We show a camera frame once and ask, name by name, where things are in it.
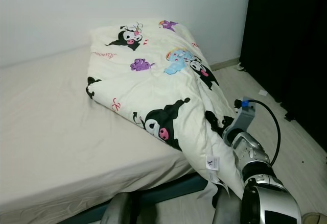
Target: white label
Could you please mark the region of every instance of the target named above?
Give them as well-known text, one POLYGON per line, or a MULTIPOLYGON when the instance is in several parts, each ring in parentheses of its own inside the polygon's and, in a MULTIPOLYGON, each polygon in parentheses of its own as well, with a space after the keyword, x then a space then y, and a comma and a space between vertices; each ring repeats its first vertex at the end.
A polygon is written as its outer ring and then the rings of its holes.
POLYGON ((218 184, 220 182, 218 176, 215 173, 209 172, 209 181, 218 184))
POLYGON ((219 158, 214 156, 205 156, 205 167, 211 170, 219 170, 219 158))

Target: cartoon-print duvet cover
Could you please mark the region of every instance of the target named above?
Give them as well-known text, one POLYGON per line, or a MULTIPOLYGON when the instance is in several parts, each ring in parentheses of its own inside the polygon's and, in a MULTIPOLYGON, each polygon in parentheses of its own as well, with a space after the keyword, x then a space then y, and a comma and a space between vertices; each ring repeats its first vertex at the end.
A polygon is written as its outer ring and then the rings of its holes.
POLYGON ((87 76, 92 100, 182 151, 208 181, 222 180, 242 196, 232 150, 221 138, 234 112, 183 25, 140 20, 93 31, 87 76))

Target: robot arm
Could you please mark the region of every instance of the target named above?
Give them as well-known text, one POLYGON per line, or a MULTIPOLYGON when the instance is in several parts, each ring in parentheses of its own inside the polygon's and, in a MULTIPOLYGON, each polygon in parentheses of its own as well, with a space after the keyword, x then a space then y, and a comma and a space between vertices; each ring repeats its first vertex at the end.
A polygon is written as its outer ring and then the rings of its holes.
POLYGON ((241 224, 301 224, 297 202, 276 177, 263 147, 246 132, 255 116, 254 102, 258 101, 247 97, 236 100, 238 116, 223 132, 223 140, 233 149, 244 182, 241 224))

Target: light wood floor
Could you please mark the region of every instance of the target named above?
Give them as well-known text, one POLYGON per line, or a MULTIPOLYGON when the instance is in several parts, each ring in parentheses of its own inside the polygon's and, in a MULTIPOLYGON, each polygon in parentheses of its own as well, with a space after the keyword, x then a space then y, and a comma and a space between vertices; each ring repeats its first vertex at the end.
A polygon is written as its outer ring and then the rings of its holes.
MULTIPOLYGON (((297 200, 302 214, 320 212, 327 215, 327 153, 296 121, 284 119, 286 111, 269 94, 258 94, 263 88, 248 73, 228 67, 214 74, 231 106, 235 99, 248 96, 271 108, 282 132, 281 150, 273 167, 277 177, 297 200)), ((277 140, 275 124, 270 114, 259 105, 249 132, 272 158, 277 140)), ((212 223, 215 210, 210 201, 196 200, 198 194, 192 193, 145 209, 138 223, 212 223)))

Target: baseboard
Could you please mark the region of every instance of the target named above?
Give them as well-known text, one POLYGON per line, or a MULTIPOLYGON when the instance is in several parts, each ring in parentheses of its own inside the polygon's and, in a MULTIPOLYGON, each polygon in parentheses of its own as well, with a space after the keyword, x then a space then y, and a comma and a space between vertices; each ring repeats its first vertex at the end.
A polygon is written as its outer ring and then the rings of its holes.
POLYGON ((230 59, 230 60, 225 61, 225 62, 214 63, 214 64, 210 65, 210 68, 211 68, 212 71, 216 71, 218 69, 222 69, 222 68, 237 65, 238 63, 239 63, 239 57, 236 57, 234 59, 230 59))

